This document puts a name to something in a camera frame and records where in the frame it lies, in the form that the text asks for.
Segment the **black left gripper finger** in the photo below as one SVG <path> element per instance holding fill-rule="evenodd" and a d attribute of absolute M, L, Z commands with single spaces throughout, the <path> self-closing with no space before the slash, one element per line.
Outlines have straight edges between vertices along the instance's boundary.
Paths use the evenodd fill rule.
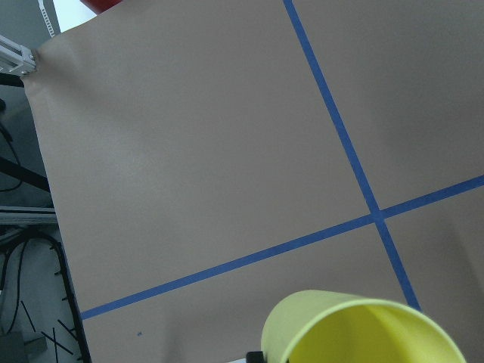
<path fill-rule="evenodd" d="M 248 352 L 245 357 L 246 363 L 266 363 L 264 353 L 262 351 Z"/>

